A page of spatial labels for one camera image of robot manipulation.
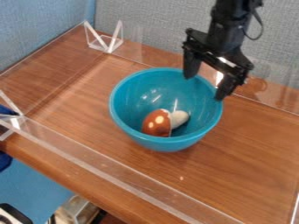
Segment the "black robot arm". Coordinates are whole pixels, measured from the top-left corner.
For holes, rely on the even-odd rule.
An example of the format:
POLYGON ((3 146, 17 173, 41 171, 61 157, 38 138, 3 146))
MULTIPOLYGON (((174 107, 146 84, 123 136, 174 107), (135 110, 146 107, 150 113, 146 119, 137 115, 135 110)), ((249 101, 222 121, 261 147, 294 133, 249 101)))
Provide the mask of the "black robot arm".
POLYGON ((184 76, 193 78, 202 62, 225 74, 218 84, 216 99, 222 101, 245 84, 254 64, 241 47, 245 38, 258 40, 265 25, 257 8, 264 0, 217 0, 212 8, 209 32, 193 28, 186 30, 184 49, 184 76))

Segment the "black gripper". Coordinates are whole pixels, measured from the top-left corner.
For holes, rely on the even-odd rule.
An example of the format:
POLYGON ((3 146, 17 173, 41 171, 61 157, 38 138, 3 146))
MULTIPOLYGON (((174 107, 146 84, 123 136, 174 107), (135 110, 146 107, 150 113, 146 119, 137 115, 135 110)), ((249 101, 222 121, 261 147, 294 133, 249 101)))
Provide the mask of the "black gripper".
POLYGON ((216 94, 216 99, 222 101, 234 92, 237 86, 244 85, 249 71, 254 64, 245 56, 238 45, 222 51, 217 42, 209 42, 209 34, 193 28, 186 30, 188 38, 182 43, 184 49, 184 76, 193 78, 201 69, 202 62, 221 71, 226 76, 222 79, 216 94))

